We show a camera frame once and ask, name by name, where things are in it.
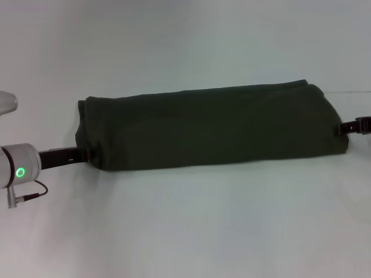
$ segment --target white backdrop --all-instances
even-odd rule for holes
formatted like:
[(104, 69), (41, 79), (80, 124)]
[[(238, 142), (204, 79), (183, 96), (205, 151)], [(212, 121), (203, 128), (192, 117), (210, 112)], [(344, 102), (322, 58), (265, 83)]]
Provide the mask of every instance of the white backdrop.
[[(0, 0), (1, 144), (75, 145), (77, 101), (308, 79), (371, 90), (367, 0)], [(328, 93), (344, 120), (371, 94)], [(175, 170), (45, 170), (7, 210), (3, 277), (370, 277), (367, 136), (348, 154)], [(34, 184), (18, 194), (34, 193)]]

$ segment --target dark green cloth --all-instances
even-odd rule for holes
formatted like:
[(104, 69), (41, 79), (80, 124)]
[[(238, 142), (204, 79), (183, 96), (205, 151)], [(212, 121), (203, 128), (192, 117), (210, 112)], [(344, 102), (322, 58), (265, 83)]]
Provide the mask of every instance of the dark green cloth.
[(78, 147), (102, 170), (345, 153), (341, 120), (307, 81), (79, 101)]

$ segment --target green indicator light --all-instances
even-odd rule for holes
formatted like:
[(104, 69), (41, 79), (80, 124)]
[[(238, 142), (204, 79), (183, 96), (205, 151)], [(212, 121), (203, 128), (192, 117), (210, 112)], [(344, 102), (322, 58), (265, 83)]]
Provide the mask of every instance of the green indicator light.
[(18, 170), (16, 171), (17, 178), (23, 177), (23, 175), (24, 175), (25, 172), (26, 171), (24, 170), (24, 168), (18, 168)]

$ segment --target metal cylinder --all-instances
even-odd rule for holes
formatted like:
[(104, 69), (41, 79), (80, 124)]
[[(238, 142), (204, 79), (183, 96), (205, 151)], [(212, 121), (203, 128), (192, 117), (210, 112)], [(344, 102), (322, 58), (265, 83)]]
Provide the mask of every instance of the metal cylinder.
[(34, 181), (41, 171), (38, 151), (30, 144), (3, 146), (14, 162), (14, 181), (12, 185)]

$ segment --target cable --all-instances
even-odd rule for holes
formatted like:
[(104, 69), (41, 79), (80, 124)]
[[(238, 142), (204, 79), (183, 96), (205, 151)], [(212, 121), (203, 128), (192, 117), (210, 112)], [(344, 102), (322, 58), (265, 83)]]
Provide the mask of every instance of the cable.
[(48, 188), (46, 187), (45, 184), (43, 184), (40, 181), (35, 181), (35, 182), (38, 183), (39, 185), (41, 185), (42, 187), (44, 187), (45, 192), (44, 193), (34, 193), (34, 194), (29, 194), (29, 195), (24, 195), (24, 196), (21, 196), (21, 197), (17, 197), (17, 203), (26, 202), (26, 201), (29, 201), (29, 200), (32, 200), (32, 199), (39, 198), (40, 196), (43, 196), (43, 195), (45, 195), (49, 192), (49, 190), (48, 190)]
[(41, 193), (41, 194), (39, 195), (39, 197), (40, 197), (40, 196), (44, 196), (44, 195), (46, 195), (46, 194), (49, 192), (49, 190), (48, 190), (48, 188), (46, 187), (45, 184), (43, 184), (43, 183), (40, 182), (40, 181), (35, 181), (35, 182), (38, 183), (39, 185), (41, 185), (42, 187), (45, 188), (45, 192), (44, 192), (44, 193)]

